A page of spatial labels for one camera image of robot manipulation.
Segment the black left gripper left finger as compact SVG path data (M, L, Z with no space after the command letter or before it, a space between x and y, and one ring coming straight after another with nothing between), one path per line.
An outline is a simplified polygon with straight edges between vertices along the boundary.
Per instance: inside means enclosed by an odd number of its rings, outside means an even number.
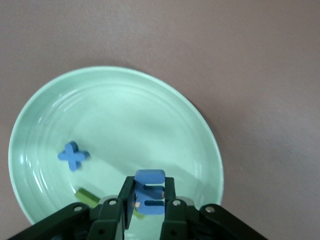
M135 180L126 177L116 197L91 208L75 202L10 237L11 240L123 240L135 206Z

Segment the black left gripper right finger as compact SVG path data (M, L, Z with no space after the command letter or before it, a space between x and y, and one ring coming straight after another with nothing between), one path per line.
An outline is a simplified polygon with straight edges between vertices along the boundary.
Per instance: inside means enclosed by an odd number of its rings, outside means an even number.
M200 209L176 196L175 180L165 178L161 240L265 240L262 234L217 204Z

